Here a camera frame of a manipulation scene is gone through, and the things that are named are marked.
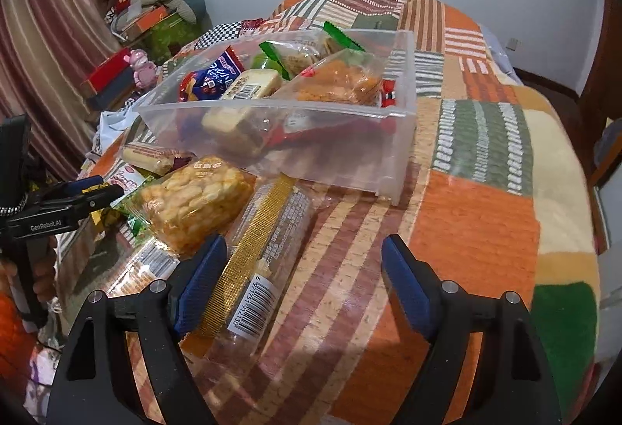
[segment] red box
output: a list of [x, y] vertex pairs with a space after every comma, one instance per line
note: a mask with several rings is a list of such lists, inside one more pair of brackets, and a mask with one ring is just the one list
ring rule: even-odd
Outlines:
[[129, 48], [123, 48], [117, 51], [97, 69], [95, 69], [86, 81], [80, 84], [80, 93], [85, 99], [88, 99], [102, 91], [110, 82], [121, 74], [129, 65], [124, 59], [129, 56]]

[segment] pink teddy bear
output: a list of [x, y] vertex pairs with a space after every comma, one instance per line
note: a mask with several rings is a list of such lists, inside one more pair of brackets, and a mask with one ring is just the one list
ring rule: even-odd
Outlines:
[[124, 56], [123, 59], [134, 70], [134, 82], [136, 88], [149, 89], [156, 85], [157, 79], [157, 67], [152, 61], [149, 61], [147, 53], [143, 50], [132, 50], [129, 56]]

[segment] blue snack bag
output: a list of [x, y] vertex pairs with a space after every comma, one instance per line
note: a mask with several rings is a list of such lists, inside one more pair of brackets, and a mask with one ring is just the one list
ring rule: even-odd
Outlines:
[[217, 100], [244, 72], [244, 66], [229, 46], [207, 69], [188, 74], [179, 85], [179, 101]]

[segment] clear plastic box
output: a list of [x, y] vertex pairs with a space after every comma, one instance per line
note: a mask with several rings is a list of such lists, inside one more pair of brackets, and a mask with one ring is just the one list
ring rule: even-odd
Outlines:
[[285, 174], [374, 192], [399, 201], [416, 126], [414, 38], [405, 30], [345, 30], [370, 53], [387, 59], [385, 79], [395, 81], [390, 107], [263, 98], [177, 102], [189, 72], [208, 67], [231, 45], [249, 68], [267, 40], [316, 40], [300, 30], [219, 42], [192, 57], [136, 108], [158, 144], [216, 154], [259, 173]]

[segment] curtain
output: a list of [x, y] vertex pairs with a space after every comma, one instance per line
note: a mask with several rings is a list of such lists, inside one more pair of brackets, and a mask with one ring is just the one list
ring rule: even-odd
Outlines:
[[91, 146], [78, 87], [119, 44], [105, 0], [0, 0], [0, 115], [26, 113], [36, 153], [58, 178], [74, 178]]

